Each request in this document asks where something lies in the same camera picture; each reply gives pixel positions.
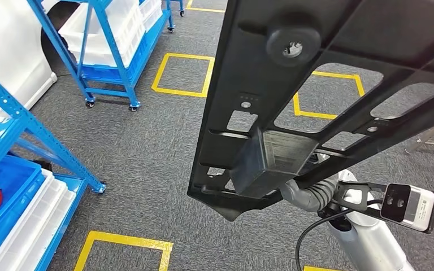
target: shelf frame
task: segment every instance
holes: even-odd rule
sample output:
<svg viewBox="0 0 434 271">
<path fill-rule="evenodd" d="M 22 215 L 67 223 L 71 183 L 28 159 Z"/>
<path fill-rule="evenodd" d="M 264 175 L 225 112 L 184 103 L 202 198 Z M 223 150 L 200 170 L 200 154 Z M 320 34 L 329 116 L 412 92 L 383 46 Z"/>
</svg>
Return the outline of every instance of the shelf frame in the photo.
<svg viewBox="0 0 434 271">
<path fill-rule="evenodd" d="M 86 22 L 84 26 L 84 37 L 83 37 L 83 44 L 81 47 L 81 56 L 80 61 L 78 64 L 74 62 L 72 59 L 70 53 L 68 52 L 66 46 L 64 45 L 63 41 L 61 40 L 57 30 L 52 25 L 52 22 L 50 21 L 49 17 L 44 11 L 44 8 L 41 4 L 40 0 L 27 0 L 29 3 L 32 11 L 36 14 L 39 22 L 42 24 L 42 29 L 47 34 L 49 40 L 53 44 L 54 48 L 58 52 L 60 58 L 64 62 L 64 65 L 67 67 L 69 72 L 71 73 L 72 77 L 77 83 L 77 86 L 81 90 L 84 100 L 86 101 L 86 105 L 88 107 L 93 107 L 94 103 L 96 101 L 96 98 L 94 94 L 100 94 L 100 95 L 111 95 L 111 96 L 119 96 L 119 97 L 126 97 L 129 99 L 129 109 L 131 111 L 136 111 L 138 107 L 141 106 L 140 101 L 136 97 L 136 93 L 134 91 L 134 87 L 137 84 L 136 81 L 131 81 L 130 78 L 139 78 L 140 74 L 142 73 L 142 70 L 144 69 L 137 69 L 137 74 L 130 74 L 130 71 L 126 70 L 124 63 L 122 61 L 122 57 L 119 54 L 119 50 L 117 48 L 117 44 L 114 39 L 114 35 L 112 34 L 112 30 L 110 28 L 109 22 L 107 20 L 106 15 L 106 7 L 111 2 L 110 0 L 65 0 L 69 2 L 78 2 L 78 3 L 88 3 L 89 8 L 86 16 Z M 168 19 L 169 26 L 168 30 L 171 32 L 174 29 L 174 24 L 172 22 L 172 15 L 171 15 L 171 6 L 170 6 L 171 0 L 166 0 L 166 6 L 167 11 L 165 12 L 166 16 L 168 16 L 166 19 Z M 94 82 L 102 82 L 102 83 L 109 83 L 109 80 L 105 80 L 104 78 L 94 78 L 92 80 L 86 80 L 84 73 L 83 73 L 83 61 L 84 61 L 84 54 L 85 54 L 85 45 L 87 41 L 87 34 L 88 34 L 88 24 L 90 20 L 90 15 L 92 14 L 92 9 L 96 13 L 96 17 L 102 27 L 102 31 L 104 36 L 107 39 L 107 43 L 109 44 L 109 48 L 111 50 L 112 56 L 114 57 L 117 70 L 119 72 L 120 82 L 112 82 L 112 84 L 119 84 L 124 86 L 125 91 L 115 91 L 115 90 L 107 90 L 107 89 L 95 89 L 91 88 L 88 84 L 88 81 L 94 81 Z M 144 66 L 147 63 L 147 60 L 149 59 L 150 54 L 152 53 L 154 47 L 151 47 L 146 52 L 145 61 L 143 61 Z"/>
<path fill-rule="evenodd" d="M 1 84 L 0 107 L 10 116 L 9 122 L 3 124 L 2 132 L 0 131 L 0 161 L 10 151 L 12 145 L 17 143 L 39 156 L 56 162 L 75 174 L 74 177 L 55 174 L 55 176 L 58 176 L 58 178 L 61 178 L 60 180 L 67 184 L 69 190 L 77 194 L 77 197 L 73 201 L 64 220 L 61 222 L 57 234 L 47 247 L 45 255 L 36 269 L 46 270 L 85 189 L 90 186 L 95 193 L 101 194 L 105 191 L 106 184 L 94 177 L 92 173 L 90 173 L 84 165 Z M 29 133 L 37 138 L 44 148 L 19 138 L 23 133 Z"/>
</svg>

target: blue plastic bin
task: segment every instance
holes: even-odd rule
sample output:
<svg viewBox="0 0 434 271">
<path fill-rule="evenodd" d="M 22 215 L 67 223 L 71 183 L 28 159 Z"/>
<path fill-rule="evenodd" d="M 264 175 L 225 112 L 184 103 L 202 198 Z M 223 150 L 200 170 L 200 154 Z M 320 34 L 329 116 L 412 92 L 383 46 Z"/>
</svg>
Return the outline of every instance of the blue plastic bin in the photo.
<svg viewBox="0 0 434 271">
<path fill-rule="evenodd" d="M 142 65 L 149 50 L 148 41 L 146 40 L 147 33 L 142 37 L 141 43 L 132 57 L 129 67 L 125 68 L 128 79 L 134 84 L 134 75 Z M 107 65 L 83 65 L 82 72 L 84 78 L 89 81 L 104 81 L 111 84 L 122 84 L 122 79 L 117 67 L 110 67 Z"/>
<path fill-rule="evenodd" d="M 0 246 L 44 182 L 41 166 L 6 155 L 0 162 Z"/>
</svg>

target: white plastic bin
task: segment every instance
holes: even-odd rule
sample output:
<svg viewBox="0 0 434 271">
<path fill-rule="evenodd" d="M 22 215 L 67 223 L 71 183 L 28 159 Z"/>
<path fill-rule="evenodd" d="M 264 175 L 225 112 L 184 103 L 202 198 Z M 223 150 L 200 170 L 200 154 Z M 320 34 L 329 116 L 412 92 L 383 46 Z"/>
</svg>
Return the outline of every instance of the white plastic bin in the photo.
<svg viewBox="0 0 434 271">
<path fill-rule="evenodd" d="M 17 270 L 59 205 L 64 192 L 68 191 L 66 184 L 56 180 L 52 172 L 43 169 L 42 174 L 46 180 L 0 246 L 0 271 Z"/>
<path fill-rule="evenodd" d="M 77 61 L 80 58 L 87 9 L 88 4 L 81 4 L 59 30 L 59 34 L 66 40 L 69 51 L 73 53 Z M 144 17 L 139 9 L 139 2 L 113 0 L 106 8 L 106 14 L 124 65 L 128 66 L 135 53 L 135 50 L 132 51 L 130 48 L 137 49 L 144 35 L 142 32 Z M 89 22 L 84 64 L 116 66 L 94 11 Z"/>
<path fill-rule="evenodd" d="M 18 270 L 35 270 L 75 198 L 76 193 L 69 190 L 64 191 L 59 205 L 57 205 L 53 214 L 47 219 L 46 225 L 41 229 L 38 238 L 34 240 L 27 257 L 21 262 Z"/>
<path fill-rule="evenodd" d="M 142 37 L 145 34 L 145 27 L 143 24 L 136 25 L 136 28 L 137 28 L 136 33 L 133 35 L 132 39 L 129 40 L 129 43 L 124 44 L 122 46 L 123 48 L 118 48 L 120 57 L 122 58 L 122 62 L 124 63 L 124 66 L 126 68 L 129 67 L 131 60 L 134 57 L 134 54 L 136 53 L 137 48 L 139 47 L 139 44 L 142 41 Z M 69 51 L 77 59 L 77 62 L 79 62 L 79 59 L 81 57 L 80 49 L 74 50 L 73 48 L 69 47 Z M 106 51 L 90 51 L 86 49 L 85 56 L 84 56 L 84 64 L 107 65 L 110 67 L 117 67 L 114 56 L 112 55 L 110 49 Z"/>
<path fill-rule="evenodd" d="M 155 9 L 159 7 L 162 9 L 161 0 L 145 0 L 142 4 L 140 4 L 139 9 L 143 15 L 144 21 L 149 18 L 149 16 L 155 11 Z"/>
<path fill-rule="evenodd" d="M 144 27 L 146 31 L 149 31 L 154 24 L 159 20 L 159 18 L 162 16 L 162 9 L 160 6 L 158 6 L 148 18 L 144 19 Z"/>
</svg>

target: yellow square marking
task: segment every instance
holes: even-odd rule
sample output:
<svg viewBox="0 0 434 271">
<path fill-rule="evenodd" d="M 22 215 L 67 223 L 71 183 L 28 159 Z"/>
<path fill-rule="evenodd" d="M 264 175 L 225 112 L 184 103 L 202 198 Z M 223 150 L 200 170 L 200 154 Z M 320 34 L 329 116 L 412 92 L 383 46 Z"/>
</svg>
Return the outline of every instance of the yellow square marking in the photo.
<svg viewBox="0 0 434 271">
<path fill-rule="evenodd" d="M 74 271 L 82 271 L 84 269 L 85 262 L 89 256 L 90 249 L 94 241 L 104 241 L 116 244 L 127 244 L 129 246 L 152 248 L 155 250 L 162 250 L 162 256 L 160 257 L 159 271 L 167 271 L 169 266 L 169 259 L 171 256 L 173 243 L 165 241 L 157 241 L 139 237 L 125 236 L 113 233 L 104 233 L 102 231 L 91 230 L 87 239 L 85 240 L 79 259 L 77 260 Z"/>
<path fill-rule="evenodd" d="M 355 85 L 357 86 L 358 95 L 360 97 L 365 95 L 365 91 L 363 90 L 362 80 L 360 80 L 360 75 L 345 75 L 342 73 L 333 73 L 333 72 L 318 72 L 314 71 L 313 75 L 318 76 L 327 76 L 327 77 L 335 77 L 335 78 L 343 78 L 343 79 L 351 79 L 354 80 Z M 337 115 L 333 114 L 325 114 L 318 112 L 309 112 L 300 110 L 300 103 L 298 101 L 298 92 L 293 96 L 293 113 L 296 116 L 306 116 L 306 117 L 319 117 L 321 119 L 333 120 L 337 117 Z"/>
<path fill-rule="evenodd" d="M 164 69 L 167 65 L 167 62 L 170 57 L 174 58 L 192 58 L 192 59 L 202 59 L 208 60 L 209 66 L 207 67 L 207 72 L 205 74 L 205 79 L 202 86 L 202 91 L 200 93 L 185 91 L 185 90 L 177 90 L 177 89 L 165 89 L 159 88 L 160 78 L 164 73 Z M 162 62 L 160 63 L 159 70 L 157 71 L 157 75 L 155 76 L 154 83 L 152 84 L 152 89 L 157 92 L 167 93 L 167 94 L 176 94 L 176 95 L 185 95 L 185 96 L 194 96 L 194 97 L 207 97 L 207 91 L 209 90 L 210 78 L 212 77 L 212 70 L 214 69 L 214 61 L 215 58 L 212 56 L 203 56 L 203 55 L 186 55 L 186 54 L 176 54 L 176 53 L 166 53 Z"/>
<path fill-rule="evenodd" d="M 304 266 L 303 271 L 338 271 L 335 269 L 327 269 L 327 268 L 318 268 L 313 266 Z"/>
<path fill-rule="evenodd" d="M 197 11 L 208 11 L 208 12 L 225 13 L 225 10 L 213 10 L 211 8 L 192 7 L 192 2 L 194 2 L 194 0 L 189 0 L 187 2 L 187 6 L 185 6 L 186 10 L 197 10 Z"/>
</svg>

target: white car body part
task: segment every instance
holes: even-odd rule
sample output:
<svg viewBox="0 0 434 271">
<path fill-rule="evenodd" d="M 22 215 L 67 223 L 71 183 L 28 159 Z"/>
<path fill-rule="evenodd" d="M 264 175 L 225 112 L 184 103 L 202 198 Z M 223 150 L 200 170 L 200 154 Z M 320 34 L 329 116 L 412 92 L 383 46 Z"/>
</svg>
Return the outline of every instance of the white car body part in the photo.
<svg viewBox="0 0 434 271">
<path fill-rule="evenodd" d="M 56 3 L 42 5 L 49 12 Z M 27 109 L 57 80 L 42 51 L 41 29 L 26 0 L 0 0 L 0 83 Z M 6 116 L 1 108 L 0 116 Z"/>
</svg>

